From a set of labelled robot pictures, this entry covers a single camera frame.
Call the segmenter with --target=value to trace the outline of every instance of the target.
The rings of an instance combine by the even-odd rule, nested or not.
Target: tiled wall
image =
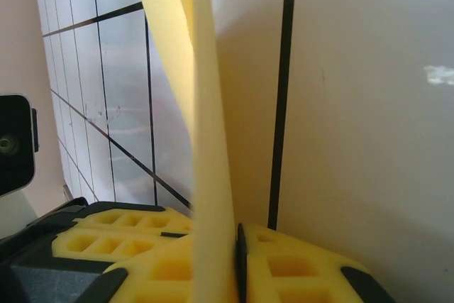
[[[192,151],[140,0],[38,0],[74,197],[189,213]]]
[[[38,0],[38,5],[65,179],[73,195],[188,212],[189,136],[140,0]],[[231,174],[241,208],[237,218],[266,224],[270,193],[275,196],[279,187],[275,180],[270,190],[272,164],[282,157],[275,153],[273,161],[284,0],[213,0],[213,5],[229,103],[226,121],[245,132],[227,131],[236,160]],[[251,99],[260,105],[251,106]],[[281,137],[276,135],[278,144]],[[272,203],[274,224],[276,198]]]

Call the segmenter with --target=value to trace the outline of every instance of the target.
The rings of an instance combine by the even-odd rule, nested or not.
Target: yellow foam
[[[109,267],[125,268],[128,277],[109,303],[190,303],[193,298],[193,235],[174,239]]]
[[[174,240],[162,237],[162,232],[192,232],[191,219],[173,209],[111,209],[75,221],[52,242],[54,257],[115,263]]]
[[[77,227],[157,235],[163,231],[189,233],[193,227],[190,218],[174,209],[162,212],[110,209],[74,221],[77,222]]]
[[[341,268],[358,262],[257,225],[244,226],[248,303],[362,303]]]
[[[195,0],[194,299],[237,302],[235,222],[211,0]]]

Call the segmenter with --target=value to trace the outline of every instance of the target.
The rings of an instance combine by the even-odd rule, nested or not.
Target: white wall
[[[90,203],[189,213],[189,136],[137,3],[38,0],[63,175]]]
[[[213,3],[236,218],[266,225],[283,0]],[[454,302],[454,86],[428,66],[454,68],[454,0],[295,0],[277,228],[398,302]]]
[[[62,186],[65,182],[52,112],[38,4],[36,0],[0,0],[0,7],[0,92],[23,94],[38,111],[40,151],[35,154],[36,174],[32,184],[22,192],[36,213],[41,215],[64,202]],[[11,212],[2,209],[1,220],[16,220],[17,211],[17,207]]]
[[[454,0],[295,0],[279,229],[454,302]]]

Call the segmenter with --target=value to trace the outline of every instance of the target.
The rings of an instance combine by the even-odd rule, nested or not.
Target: black plastic edge
[[[127,277],[128,271],[123,268],[106,272],[95,279],[75,303],[109,303]]]
[[[35,108],[31,109],[31,117],[33,119],[33,142],[35,145],[35,153],[40,150],[40,141],[38,138],[38,113]]]
[[[185,234],[185,233],[161,232],[161,237],[182,238],[185,236],[187,236],[187,234]]]
[[[29,268],[92,272],[99,274],[113,264],[112,262],[98,260],[54,257],[52,253],[52,242],[57,238],[59,233],[62,233],[69,228],[70,227],[63,228],[61,231],[58,231],[58,233],[50,233],[49,235],[30,243],[21,254],[15,257],[15,264]]]
[[[370,274],[348,266],[340,271],[364,303],[396,303]]]
[[[123,202],[95,202],[88,206],[77,218],[85,218],[90,214],[108,211],[109,209],[132,209],[136,211],[164,212],[165,208],[161,206],[127,204]]]
[[[236,236],[236,282],[238,286],[238,299],[240,303],[246,303],[248,295],[248,244],[242,224],[238,225]]]
[[[118,202],[96,202],[89,206],[85,198],[74,199],[44,217],[34,221],[22,231],[6,237],[0,241],[0,262],[14,256],[30,243],[53,233],[61,233],[73,227],[74,219],[85,218],[91,214],[108,211],[110,209],[130,209],[136,211],[164,212],[161,206],[148,206],[140,204],[124,204]]]

